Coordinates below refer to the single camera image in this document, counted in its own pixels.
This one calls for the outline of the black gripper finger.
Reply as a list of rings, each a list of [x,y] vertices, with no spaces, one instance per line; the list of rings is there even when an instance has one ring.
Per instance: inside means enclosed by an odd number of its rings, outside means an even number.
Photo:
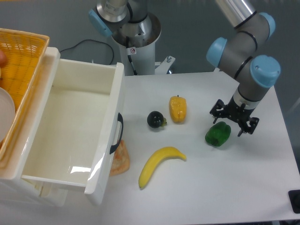
[[[243,133],[253,134],[255,131],[258,123],[259,118],[257,117],[248,117],[246,119],[240,119],[238,120],[238,125],[240,127],[240,131],[238,133],[238,137],[240,137]]]
[[[214,106],[210,110],[210,115],[212,115],[214,118],[213,124],[215,124],[219,118],[231,118],[227,105],[225,105],[221,99],[218,99],[217,102],[214,104]]]

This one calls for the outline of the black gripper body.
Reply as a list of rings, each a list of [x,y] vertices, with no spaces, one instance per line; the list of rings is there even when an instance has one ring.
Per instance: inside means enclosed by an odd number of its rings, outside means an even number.
[[[226,110],[229,113],[229,119],[238,123],[240,128],[248,128],[248,120],[251,115],[251,110],[246,109],[246,107],[238,106],[233,97],[230,99],[229,103],[226,105]]]

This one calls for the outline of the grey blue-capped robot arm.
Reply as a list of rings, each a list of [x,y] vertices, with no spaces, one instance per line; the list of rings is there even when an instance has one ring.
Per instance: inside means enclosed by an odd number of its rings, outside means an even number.
[[[239,83],[229,103],[218,100],[210,113],[215,119],[236,122],[240,133],[252,134],[259,122],[251,113],[281,73],[280,64],[266,55],[252,54],[273,34],[276,24],[267,13],[257,13],[247,0],[218,0],[217,5],[236,30],[231,39],[216,39],[206,58]],[[119,45],[126,75],[162,75],[174,62],[167,57],[155,64],[155,43],[161,34],[156,16],[145,0],[100,0],[89,11],[89,20],[105,37]]]

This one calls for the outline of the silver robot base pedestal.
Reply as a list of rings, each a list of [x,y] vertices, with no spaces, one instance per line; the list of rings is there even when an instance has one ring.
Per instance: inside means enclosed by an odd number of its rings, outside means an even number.
[[[156,42],[161,35],[158,18],[148,13],[139,23],[126,23],[113,33],[112,38],[120,50],[121,63],[126,76],[165,75],[175,62],[173,56],[156,62]]]

